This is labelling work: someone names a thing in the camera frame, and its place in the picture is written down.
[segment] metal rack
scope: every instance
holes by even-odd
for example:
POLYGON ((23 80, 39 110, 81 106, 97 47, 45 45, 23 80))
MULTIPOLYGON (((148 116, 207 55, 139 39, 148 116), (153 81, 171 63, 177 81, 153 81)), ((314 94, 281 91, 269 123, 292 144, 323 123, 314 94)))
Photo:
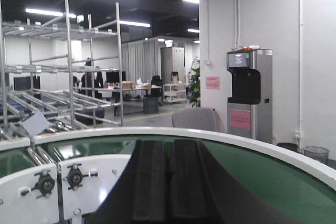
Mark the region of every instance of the metal rack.
POLYGON ((21 24, 21 22, 2 22, 1 19, 1 2, 0 2, 0 53, 1 53, 1 86, 2 94, 0 104, 2 105, 3 115, 0 116, 0 119, 3 120, 3 129, 5 138, 8 138, 8 135, 5 135, 9 129, 8 119, 22 119, 27 118, 30 115, 33 115, 36 110, 40 110, 43 115, 48 120, 59 120, 65 119, 69 121, 71 127, 86 129, 87 126, 78 122, 75 119, 76 115, 82 116, 84 118, 93 119, 93 126, 96 127, 96 120, 103 121, 107 123, 113 123, 117 125, 123 126, 123 106, 122 106, 122 83, 120 84, 120 102, 119 103, 111 103, 107 101, 102 101, 95 98, 94 91, 96 90, 94 87, 94 79, 93 75, 98 71, 116 71, 117 69, 113 69, 112 67, 88 67, 88 66, 74 66, 73 63, 82 62, 73 61, 71 56, 71 41, 72 40, 83 40, 90 42, 90 51, 91 51, 91 65, 95 60, 103 60, 103 59, 112 59, 119 58, 120 65, 120 79, 122 79, 122 59, 121 59, 121 39, 120 39, 120 23, 119 23, 119 4, 116 3, 117 10, 117 18, 112 22, 108 22, 106 24, 97 26, 92 28, 91 25, 91 16, 89 15, 89 29, 84 29, 82 27, 73 29, 70 25, 69 20, 69 1, 65 0, 65 12, 63 16, 56 17, 44 24, 36 24, 31 25, 30 20, 27 20, 27 24, 21 24), (55 22, 65 18, 66 20, 66 28, 58 27, 55 22), (111 24, 117 24, 117 32, 113 32, 111 29, 107 31, 101 31, 100 29, 111 24), (5 37, 20 37, 27 38, 29 45, 29 65, 7 65, 6 57, 5 57, 5 46, 4 46, 4 38, 5 37), (102 38, 102 37, 118 37, 118 55, 111 57, 103 57, 103 58, 93 58, 93 50, 92 50, 92 41, 94 38, 102 38), (31 52, 31 39, 56 39, 56 40, 66 40, 67 41, 67 54, 54 56, 44 59, 33 60, 32 52, 31 52), (46 65, 39 64, 42 61, 53 60, 67 58, 67 65, 46 65), (69 74, 69 90, 67 91, 43 91, 37 90, 33 88, 33 73, 58 73, 58 72, 67 72, 69 74), (89 72, 92 74, 92 88, 86 88, 92 90, 93 97, 89 97, 86 95, 78 94, 74 92, 73 85, 73 73, 80 72, 89 72), (27 92, 10 92, 7 90, 6 82, 5 82, 5 73, 30 73, 30 84, 31 90, 27 92), (41 99, 37 99, 34 97, 34 94, 39 93, 41 99), (21 109, 13 106, 10 102, 15 102, 19 105, 21 109), (97 118, 96 117, 96 109, 104 108, 108 106, 120 106, 121 107, 121 116, 120 122, 111 121, 107 119, 97 118), (80 113, 83 109, 91 109, 92 116, 80 113))

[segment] pink sign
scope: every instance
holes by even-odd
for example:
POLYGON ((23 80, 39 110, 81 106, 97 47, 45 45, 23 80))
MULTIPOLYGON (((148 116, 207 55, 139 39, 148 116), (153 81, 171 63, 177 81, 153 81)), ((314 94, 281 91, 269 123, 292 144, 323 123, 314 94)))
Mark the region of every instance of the pink sign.
POLYGON ((207 89, 220 89, 219 76, 208 76, 205 77, 205 86, 207 89))
POLYGON ((230 126, 241 129, 251 129, 251 112, 230 110, 230 126))

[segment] fluorescent light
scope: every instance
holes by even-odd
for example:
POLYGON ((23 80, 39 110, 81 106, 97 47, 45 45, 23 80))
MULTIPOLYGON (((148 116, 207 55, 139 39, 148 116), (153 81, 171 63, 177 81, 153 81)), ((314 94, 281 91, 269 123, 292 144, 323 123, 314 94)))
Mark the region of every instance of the fluorescent light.
POLYGON ((188 32, 189 33, 200 33, 200 31, 196 29, 188 29, 188 32))
POLYGON ((189 2, 189 3, 193 3, 193 4, 199 4, 200 3, 199 0, 183 0, 183 1, 186 1, 186 2, 189 2))
POLYGON ((119 23, 123 25, 129 25, 129 26, 141 26, 141 27, 151 27, 150 24, 147 23, 138 23, 138 22, 132 22, 132 21, 119 21, 119 23))
MULTIPOLYGON (((34 13, 34 14, 42 14, 42 15, 49 15, 49 16, 56 16, 56 17, 61 17, 63 16, 63 13, 60 12, 53 12, 50 10, 38 10, 38 9, 26 9, 27 13, 34 13)), ((69 14, 69 18, 76 18, 76 14, 69 14)))

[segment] trash can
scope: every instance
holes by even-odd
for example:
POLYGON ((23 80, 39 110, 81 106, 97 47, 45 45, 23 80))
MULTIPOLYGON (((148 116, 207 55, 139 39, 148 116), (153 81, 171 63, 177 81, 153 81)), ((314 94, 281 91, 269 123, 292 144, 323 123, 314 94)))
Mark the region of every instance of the trash can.
POLYGON ((143 113, 153 114, 159 111, 159 99, 157 97, 151 97, 150 95, 144 95, 143 97, 143 113))
POLYGON ((322 147, 317 146, 306 146, 303 148, 303 153, 305 156, 313 158, 323 164, 327 164, 329 150, 322 147))
POLYGON ((293 143, 278 143, 277 146, 299 153, 299 146, 293 143))

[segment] desk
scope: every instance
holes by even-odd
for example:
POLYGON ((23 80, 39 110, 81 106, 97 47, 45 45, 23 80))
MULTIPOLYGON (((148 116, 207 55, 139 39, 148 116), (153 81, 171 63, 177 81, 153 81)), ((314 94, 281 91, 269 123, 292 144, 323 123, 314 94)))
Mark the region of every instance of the desk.
MULTIPOLYGON (((146 91, 146 95, 148 95, 148 90, 152 90, 152 89, 161 89, 161 87, 152 85, 151 87, 148 88, 144 88, 144 87, 136 87, 135 89, 122 89, 122 92, 131 92, 131 91, 141 91, 144 90, 146 91)), ((111 99, 114 98, 115 102, 119 102, 119 93, 120 90, 119 89, 97 89, 100 93, 102 93, 103 95, 103 99, 111 99)), ((116 110, 117 108, 114 107, 114 116, 116 116, 116 110)))

